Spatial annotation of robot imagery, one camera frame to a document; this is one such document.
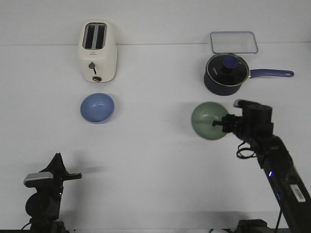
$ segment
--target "blue bowl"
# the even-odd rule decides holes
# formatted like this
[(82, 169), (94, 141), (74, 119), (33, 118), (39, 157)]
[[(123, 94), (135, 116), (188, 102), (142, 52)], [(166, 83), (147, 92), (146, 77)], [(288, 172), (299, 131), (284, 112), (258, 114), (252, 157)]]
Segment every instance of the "blue bowl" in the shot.
[(84, 99), (80, 112), (83, 118), (91, 123), (106, 122), (115, 109), (112, 98), (104, 93), (95, 93)]

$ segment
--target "toaster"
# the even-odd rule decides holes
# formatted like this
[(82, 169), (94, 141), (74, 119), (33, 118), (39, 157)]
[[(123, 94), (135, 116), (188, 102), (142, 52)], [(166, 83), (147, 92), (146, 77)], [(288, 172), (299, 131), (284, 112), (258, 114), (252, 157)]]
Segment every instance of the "toaster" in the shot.
[(81, 29), (78, 53), (86, 80), (96, 83), (112, 80), (117, 66), (117, 46), (112, 25), (104, 20), (86, 22)]

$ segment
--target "blue handle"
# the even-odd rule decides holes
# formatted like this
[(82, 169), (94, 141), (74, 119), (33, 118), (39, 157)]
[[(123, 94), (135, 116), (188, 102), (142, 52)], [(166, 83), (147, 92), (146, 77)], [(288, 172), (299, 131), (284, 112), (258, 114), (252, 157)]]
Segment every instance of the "blue handle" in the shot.
[(294, 76), (294, 72), (291, 70), (280, 69), (252, 69), (250, 78), (255, 78), (258, 76), (292, 77)]

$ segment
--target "cable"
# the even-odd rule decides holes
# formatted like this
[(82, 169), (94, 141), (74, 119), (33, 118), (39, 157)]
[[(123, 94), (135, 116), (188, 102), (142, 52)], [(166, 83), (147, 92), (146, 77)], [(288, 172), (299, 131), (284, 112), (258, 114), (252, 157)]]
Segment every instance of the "cable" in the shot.
[(276, 228), (274, 229), (274, 233), (277, 233), (278, 226), (279, 226), (280, 221), (281, 221), (281, 216), (282, 216), (282, 208), (280, 208), (280, 213), (278, 214), (278, 218), (277, 218), (277, 222), (276, 222)]
[(31, 223), (29, 222), (29, 223), (27, 223), (25, 226), (23, 226), (22, 228), (21, 228), (21, 230), (23, 230), (25, 227), (27, 227), (28, 225), (30, 225)]
[[(255, 151), (254, 151), (253, 149), (247, 148), (247, 147), (240, 148), (240, 147), (243, 146), (245, 143), (246, 143), (246, 142), (242, 142), (241, 144), (238, 145), (238, 151), (237, 151), (237, 153), (236, 153), (237, 157), (238, 157), (239, 159), (256, 158), (257, 156), (256, 156), (256, 153), (255, 153)], [(253, 153), (252, 153), (251, 155), (245, 156), (245, 155), (243, 155), (243, 154), (241, 153), (242, 151), (251, 151), (251, 152), (253, 152)]]

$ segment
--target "saucepan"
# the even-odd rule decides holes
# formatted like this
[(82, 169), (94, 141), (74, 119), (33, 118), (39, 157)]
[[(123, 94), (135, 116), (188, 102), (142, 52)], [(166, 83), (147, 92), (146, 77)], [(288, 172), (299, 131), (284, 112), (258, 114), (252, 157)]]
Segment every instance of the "saucepan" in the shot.
[(229, 96), (236, 93), (248, 78), (258, 76), (292, 77), (294, 72), (279, 69), (250, 70), (241, 57), (233, 53), (218, 53), (206, 64), (204, 83), (214, 94)]

